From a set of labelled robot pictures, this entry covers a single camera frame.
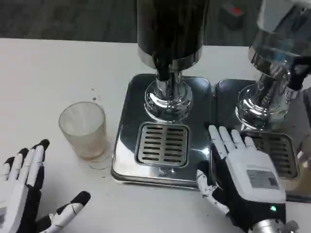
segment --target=robotic finger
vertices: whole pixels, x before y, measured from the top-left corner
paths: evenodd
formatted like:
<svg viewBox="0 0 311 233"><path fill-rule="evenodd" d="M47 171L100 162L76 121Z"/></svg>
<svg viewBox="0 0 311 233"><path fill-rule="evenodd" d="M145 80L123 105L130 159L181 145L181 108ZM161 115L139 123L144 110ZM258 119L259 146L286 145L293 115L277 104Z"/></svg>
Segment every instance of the robotic finger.
<svg viewBox="0 0 311 233"><path fill-rule="evenodd" d="M90 198L91 195L88 192L80 192L70 203L60 207L56 214L50 214L37 221L35 233L59 232L77 216Z"/></svg>
<svg viewBox="0 0 311 233"><path fill-rule="evenodd" d="M220 188L215 185L208 185L206 175L200 170L197 170L196 180L203 198L215 206L223 215L228 214L229 208L213 197L216 190Z"/></svg>

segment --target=gray carpet floor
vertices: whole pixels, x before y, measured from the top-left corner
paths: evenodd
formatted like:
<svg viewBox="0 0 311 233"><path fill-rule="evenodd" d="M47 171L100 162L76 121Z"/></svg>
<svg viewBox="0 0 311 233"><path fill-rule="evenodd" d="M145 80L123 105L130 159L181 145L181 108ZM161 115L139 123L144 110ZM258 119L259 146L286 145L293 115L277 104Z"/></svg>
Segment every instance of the gray carpet floor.
<svg viewBox="0 0 311 233"><path fill-rule="evenodd" d="M245 12L243 27L219 21L231 2ZM249 46L261 0L210 0L204 44ZM0 0L0 37L136 43L136 0Z"/></svg>

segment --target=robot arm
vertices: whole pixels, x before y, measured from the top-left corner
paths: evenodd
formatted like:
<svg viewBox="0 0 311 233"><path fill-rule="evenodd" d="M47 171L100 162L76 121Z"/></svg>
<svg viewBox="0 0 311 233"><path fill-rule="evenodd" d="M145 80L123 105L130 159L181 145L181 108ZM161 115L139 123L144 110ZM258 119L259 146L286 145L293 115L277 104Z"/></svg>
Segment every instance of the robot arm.
<svg viewBox="0 0 311 233"><path fill-rule="evenodd" d="M208 172L197 171L203 197L245 232L297 230L297 225L285 224L286 194L269 155L257 150L251 138L243 141L237 130L230 136L225 127L212 125L209 134Z"/></svg>

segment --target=green led light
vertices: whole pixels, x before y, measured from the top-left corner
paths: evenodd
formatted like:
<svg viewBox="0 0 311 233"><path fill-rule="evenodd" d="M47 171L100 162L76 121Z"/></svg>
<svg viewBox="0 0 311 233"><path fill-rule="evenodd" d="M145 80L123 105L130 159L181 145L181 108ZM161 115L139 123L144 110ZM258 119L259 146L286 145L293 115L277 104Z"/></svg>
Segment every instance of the green led light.
<svg viewBox="0 0 311 233"><path fill-rule="evenodd" d="M270 210L275 212L276 211L276 207L274 205L272 205L272 206L270 206Z"/></svg>

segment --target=red object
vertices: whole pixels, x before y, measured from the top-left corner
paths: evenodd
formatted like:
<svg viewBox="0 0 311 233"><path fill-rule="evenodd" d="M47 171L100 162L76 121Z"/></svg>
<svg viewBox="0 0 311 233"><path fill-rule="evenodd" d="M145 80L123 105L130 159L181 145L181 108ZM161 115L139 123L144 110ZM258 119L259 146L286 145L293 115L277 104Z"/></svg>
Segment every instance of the red object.
<svg viewBox="0 0 311 233"><path fill-rule="evenodd" d="M242 14L242 11L238 7L235 7L235 6L231 8L231 11L235 13L236 15Z"/></svg>

